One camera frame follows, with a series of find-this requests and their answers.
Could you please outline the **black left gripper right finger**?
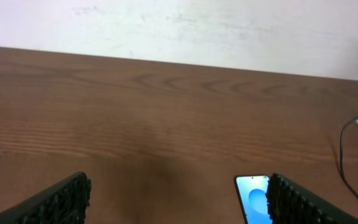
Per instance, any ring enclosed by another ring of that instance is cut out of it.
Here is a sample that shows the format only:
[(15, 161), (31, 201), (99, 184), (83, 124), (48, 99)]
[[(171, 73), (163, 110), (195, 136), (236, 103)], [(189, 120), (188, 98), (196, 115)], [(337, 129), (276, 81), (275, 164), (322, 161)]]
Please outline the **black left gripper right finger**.
[(358, 224), (358, 218), (279, 173), (270, 176), (266, 198), (273, 224)]

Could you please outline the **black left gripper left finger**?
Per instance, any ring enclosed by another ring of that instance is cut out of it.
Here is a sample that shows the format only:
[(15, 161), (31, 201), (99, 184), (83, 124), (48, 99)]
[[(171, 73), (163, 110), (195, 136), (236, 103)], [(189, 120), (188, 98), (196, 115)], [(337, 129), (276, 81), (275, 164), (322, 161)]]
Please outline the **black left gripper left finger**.
[(0, 224), (85, 224), (91, 180), (84, 172), (37, 193), (0, 213)]

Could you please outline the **blue Samsung Galaxy smartphone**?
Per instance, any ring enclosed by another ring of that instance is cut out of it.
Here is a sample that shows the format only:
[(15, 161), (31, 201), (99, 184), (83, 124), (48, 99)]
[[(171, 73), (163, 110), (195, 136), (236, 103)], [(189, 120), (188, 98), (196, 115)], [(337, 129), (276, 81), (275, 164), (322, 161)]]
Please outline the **blue Samsung Galaxy smartphone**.
[(272, 224), (266, 198), (268, 184), (267, 175), (235, 176), (234, 185), (246, 224)]

